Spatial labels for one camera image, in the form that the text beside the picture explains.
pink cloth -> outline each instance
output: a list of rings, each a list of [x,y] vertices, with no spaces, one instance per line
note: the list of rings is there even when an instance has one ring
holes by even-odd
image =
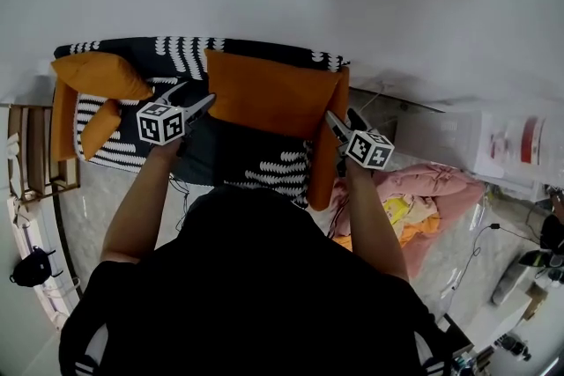
[[[392,195],[417,195],[433,198],[441,222],[436,233],[418,233],[404,247],[404,258],[410,277],[419,274],[427,252],[440,233],[451,227],[484,194],[484,184],[450,166],[414,165],[391,173],[376,172],[373,181],[380,201]],[[348,197],[346,184],[339,181],[332,203],[344,205]],[[351,224],[345,205],[335,221],[336,235],[350,235]]]

white marker cube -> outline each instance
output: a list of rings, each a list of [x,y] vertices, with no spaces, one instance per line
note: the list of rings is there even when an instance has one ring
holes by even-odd
[[[394,145],[384,135],[355,130],[346,155],[368,169],[383,169],[390,160]]]
[[[184,109],[149,102],[137,112],[139,139],[161,146],[184,135]]]

black and white blanket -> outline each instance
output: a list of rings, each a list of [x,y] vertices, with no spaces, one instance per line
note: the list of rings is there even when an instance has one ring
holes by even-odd
[[[90,41],[61,46],[55,58],[87,51],[108,52],[125,58],[161,96],[176,84],[189,82],[171,98],[189,106],[208,93],[206,48],[263,58],[315,70],[340,71],[348,62],[340,55],[280,44],[222,38],[158,36]],[[75,111],[75,149],[84,158],[80,134],[106,99],[79,94]],[[146,101],[120,100],[119,129],[89,161],[137,173],[150,145],[139,140],[137,111]],[[191,145],[174,169],[188,183],[208,186],[232,184],[242,188],[267,187],[307,206],[312,145],[299,138],[280,136],[204,116],[197,121]]]

floor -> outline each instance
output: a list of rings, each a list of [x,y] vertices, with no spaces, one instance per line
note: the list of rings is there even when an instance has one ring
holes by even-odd
[[[393,137],[397,114],[401,111],[418,111],[421,107],[373,93],[352,91],[350,104],[362,109],[366,119],[383,134]],[[387,170],[403,168],[418,160],[395,153]],[[81,188],[61,195],[63,226],[67,235],[70,255],[75,270],[87,285],[98,263],[105,231],[120,201],[135,179],[134,173],[125,173],[102,166],[81,163]],[[192,187],[188,203],[210,188]],[[163,212],[158,246],[173,239],[175,226],[183,217],[183,195],[169,189]],[[419,276],[412,280],[415,291],[435,314],[449,311],[461,328],[470,324],[473,316],[491,296],[503,271],[517,253],[526,247],[526,241],[503,231],[485,231],[479,246],[480,255],[472,259],[459,289],[445,298],[441,293],[463,269],[472,251],[477,231],[492,222],[502,222],[491,209],[485,207],[481,223],[473,221],[478,209],[469,210],[461,220],[446,231],[434,244]],[[328,211],[315,213],[314,219],[324,228],[330,223]],[[514,229],[504,223],[502,226]]]

pink blanket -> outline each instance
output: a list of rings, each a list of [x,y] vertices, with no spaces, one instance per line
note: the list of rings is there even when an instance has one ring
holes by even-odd
[[[392,195],[430,196],[437,206],[441,222],[436,233],[418,233],[403,248],[407,271],[416,277],[427,252],[440,233],[451,227],[484,194],[484,184],[450,166],[414,165],[391,173],[375,172],[372,177],[380,202]],[[336,235],[350,235],[351,225],[345,181],[335,184],[331,203],[343,206],[335,220]]]

